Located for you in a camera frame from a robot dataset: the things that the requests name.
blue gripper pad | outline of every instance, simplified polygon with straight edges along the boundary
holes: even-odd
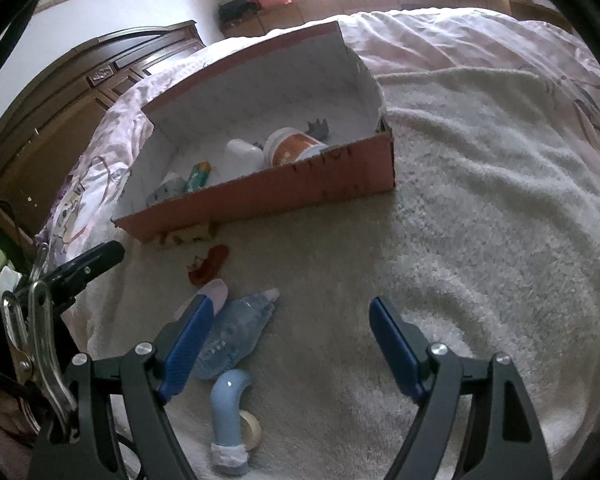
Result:
[[[427,396],[420,365],[380,298],[369,305],[369,325],[400,391],[420,405]]]
[[[193,313],[189,312],[191,308],[190,306],[183,314],[183,318],[189,316],[189,319],[162,365],[162,383],[158,388],[158,396],[163,402],[169,402],[171,397],[184,389],[214,322],[214,304],[210,298],[205,296]]]

clear blue plastic bottle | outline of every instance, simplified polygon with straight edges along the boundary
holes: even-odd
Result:
[[[279,296],[278,290],[272,288],[225,304],[198,354],[193,376],[216,378],[253,352]]]

headboard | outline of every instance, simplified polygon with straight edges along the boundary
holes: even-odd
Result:
[[[27,253],[105,112],[137,81],[204,45],[194,21],[120,30],[64,54],[0,118],[0,198],[13,207]],[[17,239],[8,209],[0,227]]]

cardboard box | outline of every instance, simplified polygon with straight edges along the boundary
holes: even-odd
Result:
[[[394,151],[382,95],[337,22],[257,43],[187,77],[142,111],[154,124],[130,170],[113,223],[137,240],[194,224],[229,222],[394,187]],[[284,126],[327,119],[328,150],[221,183],[231,139],[264,144]],[[185,179],[209,161],[203,189],[154,206],[147,196],[169,172]]]

tape roll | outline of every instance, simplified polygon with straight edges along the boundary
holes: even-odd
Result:
[[[262,438],[262,428],[258,419],[245,410],[240,410],[240,430],[242,443],[247,451],[258,447]]]

